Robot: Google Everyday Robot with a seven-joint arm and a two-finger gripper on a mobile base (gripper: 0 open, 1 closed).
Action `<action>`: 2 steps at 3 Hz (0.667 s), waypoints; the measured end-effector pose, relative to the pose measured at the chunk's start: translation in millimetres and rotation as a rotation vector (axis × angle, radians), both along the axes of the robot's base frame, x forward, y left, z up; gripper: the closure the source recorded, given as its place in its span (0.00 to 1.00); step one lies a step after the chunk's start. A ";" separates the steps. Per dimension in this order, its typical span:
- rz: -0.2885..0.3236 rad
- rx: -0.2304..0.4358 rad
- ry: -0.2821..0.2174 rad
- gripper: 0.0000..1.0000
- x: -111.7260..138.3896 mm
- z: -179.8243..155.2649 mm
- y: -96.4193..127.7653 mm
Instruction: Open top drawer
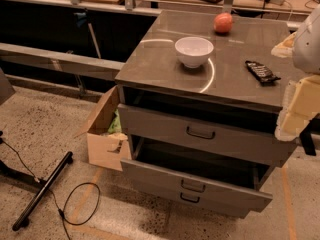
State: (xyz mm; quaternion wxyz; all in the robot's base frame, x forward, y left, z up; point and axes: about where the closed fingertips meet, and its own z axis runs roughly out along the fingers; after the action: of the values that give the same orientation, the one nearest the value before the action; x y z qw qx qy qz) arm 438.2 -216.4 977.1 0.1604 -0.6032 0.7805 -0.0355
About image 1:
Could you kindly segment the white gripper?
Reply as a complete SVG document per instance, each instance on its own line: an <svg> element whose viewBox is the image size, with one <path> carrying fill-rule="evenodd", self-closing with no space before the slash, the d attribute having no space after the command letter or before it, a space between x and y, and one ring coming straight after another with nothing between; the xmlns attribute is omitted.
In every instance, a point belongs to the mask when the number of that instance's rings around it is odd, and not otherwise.
<svg viewBox="0 0 320 240"><path fill-rule="evenodd" d="M320 5L298 30L274 46L271 54L280 58L293 58L296 68L306 73L320 73ZM320 113L320 76L312 75L298 82L290 81L285 89L282 110L279 113L275 137L292 141Z"/></svg>

